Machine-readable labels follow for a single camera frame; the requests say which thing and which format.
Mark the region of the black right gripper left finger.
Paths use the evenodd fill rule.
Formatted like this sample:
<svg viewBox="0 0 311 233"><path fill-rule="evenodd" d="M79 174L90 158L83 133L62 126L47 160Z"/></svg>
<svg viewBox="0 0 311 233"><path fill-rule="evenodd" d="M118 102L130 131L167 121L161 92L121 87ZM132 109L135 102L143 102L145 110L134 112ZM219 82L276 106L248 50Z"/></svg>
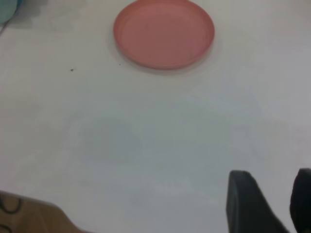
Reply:
<svg viewBox="0 0 311 233"><path fill-rule="evenodd" d="M229 174L226 216L230 233L287 233L256 180L247 171Z"/></svg>

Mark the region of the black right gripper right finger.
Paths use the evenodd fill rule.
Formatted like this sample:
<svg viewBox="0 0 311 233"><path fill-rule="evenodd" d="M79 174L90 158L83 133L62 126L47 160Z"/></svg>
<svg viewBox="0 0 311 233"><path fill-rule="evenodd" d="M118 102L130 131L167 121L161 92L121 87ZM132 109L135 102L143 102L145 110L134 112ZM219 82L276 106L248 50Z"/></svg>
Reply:
<svg viewBox="0 0 311 233"><path fill-rule="evenodd" d="M311 232L311 169L301 168L294 180L290 215L297 233Z"/></svg>

